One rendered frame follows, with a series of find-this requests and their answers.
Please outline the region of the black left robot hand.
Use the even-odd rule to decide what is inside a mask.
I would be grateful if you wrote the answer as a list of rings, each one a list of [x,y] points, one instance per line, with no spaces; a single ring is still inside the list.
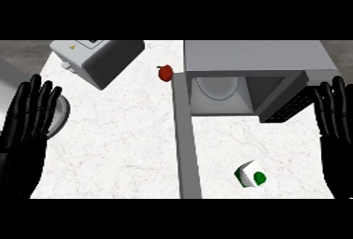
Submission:
[[[0,133],[0,201],[27,200],[35,190],[60,92],[38,74],[19,84]]]

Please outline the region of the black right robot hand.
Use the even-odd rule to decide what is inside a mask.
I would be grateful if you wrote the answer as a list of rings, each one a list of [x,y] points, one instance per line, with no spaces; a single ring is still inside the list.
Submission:
[[[323,180],[335,199],[353,199],[353,84],[332,78],[314,89]]]

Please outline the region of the grey microwave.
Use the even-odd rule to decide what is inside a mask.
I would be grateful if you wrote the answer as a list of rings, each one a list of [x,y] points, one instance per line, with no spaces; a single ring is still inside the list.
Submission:
[[[191,114],[262,123],[287,121],[339,74],[317,40],[185,40],[183,69]]]

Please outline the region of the grey microwave door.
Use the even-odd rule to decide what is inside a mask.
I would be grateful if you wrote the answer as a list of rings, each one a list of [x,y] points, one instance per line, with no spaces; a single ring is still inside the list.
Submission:
[[[178,196],[181,199],[200,199],[197,175],[197,155],[188,105],[185,76],[175,73],[171,81],[175,123],[175,159]]]

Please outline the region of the round grey metal bowl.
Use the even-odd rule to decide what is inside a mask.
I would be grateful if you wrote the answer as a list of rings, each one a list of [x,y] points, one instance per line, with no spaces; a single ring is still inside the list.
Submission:
[[[47,137],[53,138],[63,128],[70,114],[70,105],[66,97],[60,95],[56,100],[56,109],[51,119],[51,126],[48,129]]]

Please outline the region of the white and grey toaster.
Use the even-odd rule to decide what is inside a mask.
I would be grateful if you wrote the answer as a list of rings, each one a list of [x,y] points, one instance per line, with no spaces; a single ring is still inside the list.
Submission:
[[[141,40],[53,40],[50,48],[61,68],[100,91],[144,50]]]

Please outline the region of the red apple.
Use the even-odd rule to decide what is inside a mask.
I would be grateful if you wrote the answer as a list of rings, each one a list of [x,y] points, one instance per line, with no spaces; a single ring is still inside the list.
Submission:
[[[163,82],[168,82],[172,79],[172,75],[174,75],[174,70],[168,64],[157,67],[157,77]]]

